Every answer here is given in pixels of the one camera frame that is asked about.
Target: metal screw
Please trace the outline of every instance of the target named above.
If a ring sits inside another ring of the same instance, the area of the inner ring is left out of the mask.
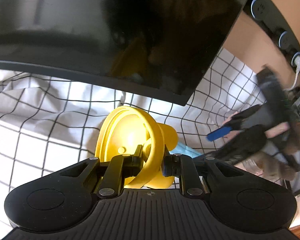
[[[111,196],[113,193],[114,193],[114,190],[109,187],[105,187],[105,188],[102,188],[101,190],[99,190],[99,194],[101,196]]]
[[[190,189],[187,190],[188,194],[192,195],[192,196],[199,196],[203,193],[202,189],[197,188],[197,187],[192,187]]]

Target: white cable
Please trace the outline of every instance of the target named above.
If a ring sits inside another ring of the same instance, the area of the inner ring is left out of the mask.
[[[298,74],[300,73],[300,55],[296,56],[296,58],[293,61],[296,65],[297,65],[297,69],[296,69],[296,77],[294,79],[294,83],[292,85],[291,88],[289,89],[285,89],[286,91],[291,91],[294,89],[296,83],[297,83],[297,79],[298,79]]]

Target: ribbed black surface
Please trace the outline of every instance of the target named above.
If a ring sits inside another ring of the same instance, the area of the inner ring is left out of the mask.
[[[118,198],[101,200],[90,217],[65,231],[33,234],[14,229],[4,240],[297,239],[287,229],[258,235],[239,232],[216,220],[203,201],[185,198],[178,189],[151,191],[152,196],[149,190],[125,189]]]

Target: white surface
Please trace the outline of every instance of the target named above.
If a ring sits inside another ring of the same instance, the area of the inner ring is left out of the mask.
[[[102,122],[114,108],[140,107],[174,127],[181,142],[207,153],[223,145],[222,139],[208,142],[209,132],[235,111],[264,102],[254,75],[223,49],[187,105],[178,106],[90,84],[0,70],[0,239],[11,229],[3,209],[8,192],[90,157]]]

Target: beige wall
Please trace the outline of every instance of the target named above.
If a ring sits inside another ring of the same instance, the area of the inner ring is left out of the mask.
[[[300,0],[272,0],[281,11],[300,43]],[[267,64],[278,73],[284,87],[294,81],[294,72],[279,49],[263,30],[245,13],[234,24],[224,47],[259,72]]]

